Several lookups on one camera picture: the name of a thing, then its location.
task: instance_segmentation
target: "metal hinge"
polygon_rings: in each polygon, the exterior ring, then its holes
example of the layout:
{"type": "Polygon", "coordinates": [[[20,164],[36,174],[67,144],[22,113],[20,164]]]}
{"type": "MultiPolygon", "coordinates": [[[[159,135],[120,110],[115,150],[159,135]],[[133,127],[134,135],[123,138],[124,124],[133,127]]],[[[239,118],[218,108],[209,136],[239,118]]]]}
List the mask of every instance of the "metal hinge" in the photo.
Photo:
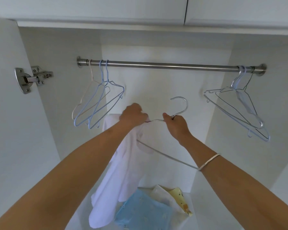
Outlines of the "metal hinge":
{"type": "Polygon", "coordinates": [[[43,85],[44,79],[53,77],[53,72],[43,71],[39,66],[31,67],[33,77],[25,73],[22,68],[15,68],[15,75],[18,85],[24,94],[30,93],[30,87],[36,82],[37,85],[43,85]]]}

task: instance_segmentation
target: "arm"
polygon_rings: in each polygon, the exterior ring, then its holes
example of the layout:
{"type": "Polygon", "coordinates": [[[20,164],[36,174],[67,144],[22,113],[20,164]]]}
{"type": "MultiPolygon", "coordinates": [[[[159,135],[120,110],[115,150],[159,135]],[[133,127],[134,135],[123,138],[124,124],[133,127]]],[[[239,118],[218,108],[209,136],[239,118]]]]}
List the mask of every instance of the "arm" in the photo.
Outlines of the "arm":
{"type": "Polygon", "coordinates": [[[128,106],[117,124],[69,154],[0,218],[0,230],[64,230],[124,137],[147,119],[141,110],[128,106]]]}
{"type": "MultiPolygon", "coordinates": [[[[171,135],[186,148],[198,166],[216,153],[193,137],[182,116],[163,114],[171,135]]],[[[218,156],[202,173],[217,196],[245,230],[288,229],[288,205],[265,186],[218,156]]]]}

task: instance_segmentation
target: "bracelet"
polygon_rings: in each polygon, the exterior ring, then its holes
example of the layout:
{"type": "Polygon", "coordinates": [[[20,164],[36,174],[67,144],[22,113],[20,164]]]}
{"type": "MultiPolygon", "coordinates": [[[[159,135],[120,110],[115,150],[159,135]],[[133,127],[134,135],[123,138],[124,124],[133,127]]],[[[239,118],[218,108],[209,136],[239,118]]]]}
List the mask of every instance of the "bracelet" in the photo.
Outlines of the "bracelet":
{"type": "Polygon", "coordinates": [[[210,158],[209,160],[207,160],[207,162],[206,163],[204,163],[199,169],[198,169],[198,171],[201,171],[204,167],[205,167],[205,165],[207,165],[209,162],[211,162],[213,159],[215,159],[217,156],[219,156],[219,155],[221,155],[220,153],[218,153],[218,154],[215,154],[212,158],[210,158]]]}

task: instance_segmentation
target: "open wardrobe door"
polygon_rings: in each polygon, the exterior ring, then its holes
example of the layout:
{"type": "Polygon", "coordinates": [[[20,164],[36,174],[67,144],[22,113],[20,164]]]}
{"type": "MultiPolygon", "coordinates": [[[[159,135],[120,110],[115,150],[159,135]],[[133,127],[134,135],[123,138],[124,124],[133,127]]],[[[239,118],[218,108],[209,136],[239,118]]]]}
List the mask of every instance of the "open wardrobe door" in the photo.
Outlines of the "open wardrobe door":
{"type": "Polygon", "coordinates": [[[15,68],[32,76],[17,23],[0,19],[0,216],[60,162],[37,87],[24,94],[15,68]]]}

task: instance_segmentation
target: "white plastic bag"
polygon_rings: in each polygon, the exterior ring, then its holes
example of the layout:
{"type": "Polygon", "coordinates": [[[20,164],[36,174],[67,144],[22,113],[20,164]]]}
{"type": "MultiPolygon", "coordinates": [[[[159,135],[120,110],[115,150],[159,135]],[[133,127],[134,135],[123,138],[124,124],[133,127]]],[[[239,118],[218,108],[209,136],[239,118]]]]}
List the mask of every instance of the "white plastic bag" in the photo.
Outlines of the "white plastic bag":
{"type": "Polygon", "coordinates": [[[169,230],[180,230],[187,222],[189,215],[177,204],[175,199],[161,186],[156,185],[150,193],[154,200],[168,205],[173,209],[173,215],[170,222],[169,230]]]}

